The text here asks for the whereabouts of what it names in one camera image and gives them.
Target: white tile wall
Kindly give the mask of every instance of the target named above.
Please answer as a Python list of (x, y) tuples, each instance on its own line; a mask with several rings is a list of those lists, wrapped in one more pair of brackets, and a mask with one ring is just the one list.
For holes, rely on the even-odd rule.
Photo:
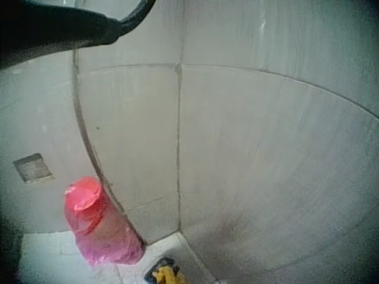
[[(29, 233), (67, 230), (64, 191), (73, 180), (95, 174), (76, 123), (70, 82), (39, 82), (39, 92), (38, 81), (30, 81), (31, 92), (25, 86), (17, 93), (20, 99), (0, 112), (2, 214)], [(55, 180), (28, 185), (21, 180), (13, 161), (34, 153), (41, 153)]]
[[(83, 8), (122, 19), (139, 0), (86, 0)], [(157, 0), (147, 18), (110, 46), (79, 50), (82, 72), (130, 64), (178, 64), (182, 50), (184, 0)]]
[(220, 279), (311, 255), (377, 206), (370, 114), (277, 75), (182, 75), (182, 229)]
[(121, 67), (81, 74), (79, 95), (91, 143), (124, 209), (176, 194), (175, 70)]
[(361, 1), (187, 1), (184, 64), (266, 70), (379, 115), (375, 9)]
[(178, 194), (169, 193), (126, 212), (136, 231), (151, 244), (179, 230)]
[(36, 98), (71, 80), (72, 52), (31, 59), (0, 72), (0, 109), (25, 98)]

